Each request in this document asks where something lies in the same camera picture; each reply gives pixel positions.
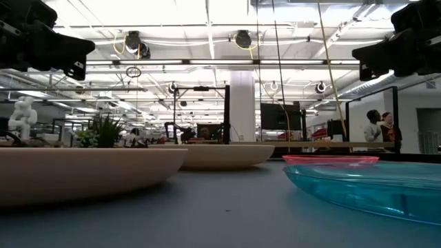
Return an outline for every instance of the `black cable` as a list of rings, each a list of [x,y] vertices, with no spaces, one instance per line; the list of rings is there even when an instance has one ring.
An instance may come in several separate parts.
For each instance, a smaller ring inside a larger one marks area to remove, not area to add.
[[[260,98],[260,106],[262,105],[262,80],[260,79],[260,34],[259,34],[259,1],[256,2],[256,22],[257,22],[257,59],[259,60],[258,64],[258,78],[259,78],[259,98]],[[262,110],[260,108],[260,141],[263,141],[263,131],[262,131]]]
[[[276,9],[274,7],[274,0],[271,0],[272,5],[273,5],[273,15],[274,15],[274,28],[276,29],[276,42],[277,42],[277,56],[278,56],[278,69],[280,72],[280,88],[282,90],[282,101],[283,101],[283,109],[286,112],[286,107],[285,107],[285,91],[283,90],[283,76],[282,76],[282,63],[280,61],[280,47],[278,45],[278,32],[277,32],[277,21],[276,21]]]

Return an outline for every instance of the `red object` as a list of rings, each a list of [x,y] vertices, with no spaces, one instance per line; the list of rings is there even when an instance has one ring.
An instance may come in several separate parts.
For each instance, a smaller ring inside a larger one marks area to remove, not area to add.
[[[325,128],[322,128],[321,130],[317,130],[316,132],[314,132],[312,134],[313,138],[322,137],[322,136],[326,136],[326,129]]]
[[[279,136],[277,136],[277,139],[286,139],[287,134],[288,134],[288,138],[292,137],[292,134],[290,132],[286,132],[286,133],[283,133],[283,134],[280,134]]]
[[[332,155],[285,155],[283,159],[290,165],[305,164],[351,164],[360,163],[373,165],[376,164],[378,157],[375,156],[332,156]]]

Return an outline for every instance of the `gray table surface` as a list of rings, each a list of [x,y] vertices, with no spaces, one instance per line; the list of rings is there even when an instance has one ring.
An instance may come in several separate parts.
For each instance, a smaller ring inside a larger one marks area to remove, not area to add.
[[[441,227],[310,196],[282,162],[179,172],[123,197],[0,214],[0,247],[440,247]]]

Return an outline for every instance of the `ceiling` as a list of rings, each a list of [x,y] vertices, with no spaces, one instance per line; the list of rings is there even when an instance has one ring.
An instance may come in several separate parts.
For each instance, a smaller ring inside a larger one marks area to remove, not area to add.
[[[271,1],[256,0],[47,0],[44,1],[58,13],[55,32],[88,39],[96,43],[96,50],[88,61],[136,60],[134,54],[123,50],[124,36],[133,30],[149,46],[151,60],[176,59],[275,59],[306,60],[326,59],[318,8],[315,1],[276,1],[274,12]],[[323,1],[321,4],[323,30],[332,60],[353,60],[354,48],[371,45],[392,35],[391,14],[407,4],[406,1],[384,1],[382,5],[366,5],[361,1]],[[240,49],[234,42],[238,30],[248,30],[253,40],[252,50]],[[84,108],[101,107],[110,112],[134,114],[127,116],[128,123],[149,122],[159,125],[173,119],[168,87],[174,82],[179,87],[206,85],[223,87],[230,82],[232,70],[254,70],[256,98],[280,99],[332,99],[332,89],[324,94],[315,93],[320,82],[330,85],[326,66],[284,66],[278,63],[261,66],[238,67],[232,65],[138,65],[142,75],[131,79],[125,70],[129,66],[88,65],[84,81],[65,78],[62,72],[28,73],[5,70],[0,84],[3,87],[72,89],[75,87],[102,88],[102,92],[85,94],[75,92],[46,92],[47,99],[57,101],[73,116],[93,113]],[[332,66],[332,76],[339,93],[363,84],[358,80],[358,65]],[[342,96],[352,99],[351,92]],[[113,99],[143,99],[126,101],[132,109],[111,106],[94,101],[99,96]],[[87,99],[87,102],[68,99]],[[188,101],[186,107],[178,106],[181,123],[222,122],[223,93],[216,91],[188,91],[185,99],[215,99],[215,101]],[[334,102],[321,104],[301,102],[310,114],[320,113]]]

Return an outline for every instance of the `green plant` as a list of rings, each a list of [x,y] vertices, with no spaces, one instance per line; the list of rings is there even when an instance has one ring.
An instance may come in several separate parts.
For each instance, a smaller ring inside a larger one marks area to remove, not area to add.
[[[107,115],[105,118],[103,118],[101,115],[94,117],[92,130],[98,138],[97,147],[114,147],[119,133],[123,131],[123,126],[119,124],[119,121],[120,120],[114,121],[114,119],[111,119],[109,115]]]
[[[92,148],[98,146],[98,135],[93,130],[78,131],[76,135],[77,141],[80,142],[80,147]]]

